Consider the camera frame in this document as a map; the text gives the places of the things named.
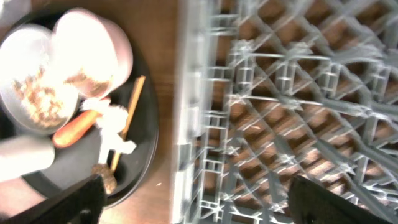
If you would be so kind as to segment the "orange carrot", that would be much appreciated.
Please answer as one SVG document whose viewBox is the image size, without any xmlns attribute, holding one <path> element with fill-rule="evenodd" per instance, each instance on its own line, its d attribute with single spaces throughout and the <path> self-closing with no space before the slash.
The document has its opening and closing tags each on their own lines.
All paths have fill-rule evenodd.
<svg viewBox="0 0 398 224">
<path fill-rule="evenodd" d="M 57 148 L 66 148 L 75 144 L 95 124 L 102 114 L 95 110 L 86 110 L 71 122 L 59 129 L 52 138 Z"/>
</svg>

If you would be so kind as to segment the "light blue cup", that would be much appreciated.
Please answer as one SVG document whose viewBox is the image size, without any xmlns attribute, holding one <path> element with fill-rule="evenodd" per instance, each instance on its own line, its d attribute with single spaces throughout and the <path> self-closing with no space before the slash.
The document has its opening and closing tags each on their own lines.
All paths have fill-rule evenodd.
<svg viewBox="0 0 398 224">
<path fill-rule="evenodd" d="M 50 167 L 55 148 L 47 137 L 21 135 L 1 140 L 1 182 Z"/>
</svg>

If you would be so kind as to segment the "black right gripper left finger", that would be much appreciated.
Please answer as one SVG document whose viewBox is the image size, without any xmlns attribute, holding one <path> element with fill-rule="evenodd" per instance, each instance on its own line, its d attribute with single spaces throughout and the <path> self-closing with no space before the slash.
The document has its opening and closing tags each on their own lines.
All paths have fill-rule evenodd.
<svg viewBox="0 0 398 224">
<path fill-rule="evenodd" d="M 103 178 L 92 175 L 58 195 L 2 220 L 3 224 L 89 223 L 97 224 L 107 202 Z"/>
</svg>

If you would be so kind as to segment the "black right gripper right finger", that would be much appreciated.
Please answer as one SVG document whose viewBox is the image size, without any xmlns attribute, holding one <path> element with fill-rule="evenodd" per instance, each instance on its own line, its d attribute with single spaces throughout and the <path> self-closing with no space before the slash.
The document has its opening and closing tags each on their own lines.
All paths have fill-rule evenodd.
<svg viewBox="0 0 398 224">
<path fill-rule="evenodd" d="M 390 224 L 302 176 L 292 178 L 288 207 L 298 224 Z"/>
</svg>

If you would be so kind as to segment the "grey dishwasher rack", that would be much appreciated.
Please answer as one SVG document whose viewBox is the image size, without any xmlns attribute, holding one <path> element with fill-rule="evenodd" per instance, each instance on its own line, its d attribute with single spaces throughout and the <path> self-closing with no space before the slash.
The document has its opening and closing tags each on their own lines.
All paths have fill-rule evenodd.
<svg viewBox="0 0 398 224">
<path fill-rule="evenodd" d="M 290 223 L 300 175 L 397 222 L 397 1 L 181 1 L 172 223 Z"/>
</svg>

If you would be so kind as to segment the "crumpled white napkin on tray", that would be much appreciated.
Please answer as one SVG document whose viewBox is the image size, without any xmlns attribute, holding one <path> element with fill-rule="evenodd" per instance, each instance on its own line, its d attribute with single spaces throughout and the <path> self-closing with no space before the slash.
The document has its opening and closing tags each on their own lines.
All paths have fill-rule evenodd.
<svg viewBox="0 0 398 224">
<path fill-rule="evenodd" d="M 124 140 L 119 133 L 125 128 L 128 112 L 124 106 L 112 105 L 109 98 L 102 100 L 89 98 L 80 106 L 81 111 L 93 110 L 100 114 L 95 119 L 95 126 L 100 131 L 101 145 L 99 164 L 105 164 L 110 150 L 121 154 L 131 154 L 136 148 L 133 141 Z"/>
</svg>

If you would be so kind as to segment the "wooden chopstick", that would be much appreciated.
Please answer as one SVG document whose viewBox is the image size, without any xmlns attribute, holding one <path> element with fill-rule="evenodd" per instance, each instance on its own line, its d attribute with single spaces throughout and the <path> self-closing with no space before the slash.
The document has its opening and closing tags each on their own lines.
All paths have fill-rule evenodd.
<svg viewBox="0 0 398 224">
<path fill-rule="evenodd" d="M 137 102 L 139 101 L 139 97 L 141 95 L 141 91 L 142 88 L 144 86 L 144 82 L 146 80 L 146 77 L 141 75 L 140 77 L 138 77 L 136 79 L 136 81 L 134 82 L 134 88 L 132 90 L 131 93 L 131 97 L 129 100 L 129 106 L 127 108 L 127 112 L 128 112 L 128 116 L 127 116 L 127 120 L 126 120 L 126 124 L 124 129 L 121 131 L 120 137 L 125 140 L 127 133 L 129 131 L 129 127 L 132 121 L 132 118 L 134 116 L 134 112 L 136 110 L 136 106 L 137 106 Z M 112 172 L 115 172 L 119 163 L 121 157 L 121 153 L 120 152 L 115 152 L 111 161 L 111 166 L 110 169 Z"/>
</svg>

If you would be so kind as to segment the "brown cookie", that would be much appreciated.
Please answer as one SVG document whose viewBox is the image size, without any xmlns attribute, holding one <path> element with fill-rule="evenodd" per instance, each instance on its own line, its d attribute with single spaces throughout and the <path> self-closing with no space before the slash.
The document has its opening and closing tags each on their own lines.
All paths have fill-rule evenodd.
<svg viewBox="0 0 398 224">
<path fill-rule="evenodd" d="M 95 164 L 91 170 L 92 174 L 98 174 L 103 179 L 105 191 L 108 195 L 115 191 L 117 180 L 107 164 Z"/>
</svg>

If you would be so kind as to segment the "pink bowl with rice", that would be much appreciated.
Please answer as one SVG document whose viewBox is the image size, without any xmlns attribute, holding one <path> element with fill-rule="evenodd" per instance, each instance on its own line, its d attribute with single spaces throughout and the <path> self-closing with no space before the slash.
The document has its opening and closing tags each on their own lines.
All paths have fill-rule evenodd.
<svg viewBox="0 0 398 224">
<path fill-rule="evenodd" d="M 73 8 L 53 28 L 53 73 L 85 98 L 104 98 L 129 78 L 131 43 L 114 22 Z"/>
</svg>

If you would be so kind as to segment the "grey plate with food scraps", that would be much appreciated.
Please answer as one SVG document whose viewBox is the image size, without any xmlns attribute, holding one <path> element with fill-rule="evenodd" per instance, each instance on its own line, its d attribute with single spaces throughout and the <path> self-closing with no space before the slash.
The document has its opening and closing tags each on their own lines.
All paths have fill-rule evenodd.
<svg viewBox="0 0 398 224">
<path fill-rule="evenodd" d="M 53 66 L 52 37 L 44 26 L 23 24 L 1 43 L 1 107 L 16 126 L 38 135 L 66 125 L 79 103 Z"/>
</svg>

